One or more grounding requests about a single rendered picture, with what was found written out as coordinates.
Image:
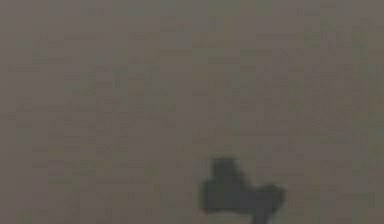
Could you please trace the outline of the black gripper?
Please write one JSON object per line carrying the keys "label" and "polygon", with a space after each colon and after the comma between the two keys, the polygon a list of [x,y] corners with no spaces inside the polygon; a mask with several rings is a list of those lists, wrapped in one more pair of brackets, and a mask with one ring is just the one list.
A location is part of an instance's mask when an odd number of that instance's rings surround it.
{"label": "black gripper", "polygon": [[233,157],[216,157],[211,160],[210,176],[199,189],[199,205],[208,214],[222,211],[239,213],[247,181],[244,172]]}

